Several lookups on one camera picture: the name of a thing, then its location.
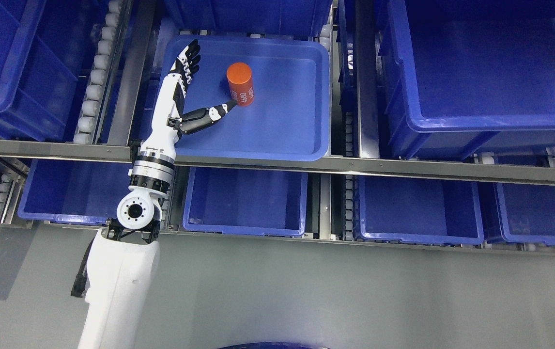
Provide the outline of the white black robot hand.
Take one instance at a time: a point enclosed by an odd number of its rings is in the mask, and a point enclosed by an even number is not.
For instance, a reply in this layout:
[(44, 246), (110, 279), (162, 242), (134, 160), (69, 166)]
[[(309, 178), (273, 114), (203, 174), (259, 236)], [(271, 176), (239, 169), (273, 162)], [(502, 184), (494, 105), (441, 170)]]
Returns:
[(163, 78), (156, 96), (151, 121), (151, 134), (142, 142), (141, 152), (171, 155), (182, 135), (207, 129), (231, 112), (237, 101), (184, 112), (187, 93), (194, 75), (198, 73), (201, 55), (198, 39), (194, 39), (176, 56)]

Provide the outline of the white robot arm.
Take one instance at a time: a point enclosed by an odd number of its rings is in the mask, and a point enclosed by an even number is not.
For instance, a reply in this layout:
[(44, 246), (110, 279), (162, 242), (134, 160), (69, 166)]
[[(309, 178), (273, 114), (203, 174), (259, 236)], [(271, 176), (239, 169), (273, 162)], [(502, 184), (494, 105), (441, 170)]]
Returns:
[(129, 172), (116, 218), (96, 233), (87, 258), (89, 305), (79, 349), (133, 349), (155, 278), (162, 208), (175, 172), (173, 144), (145, 142)]

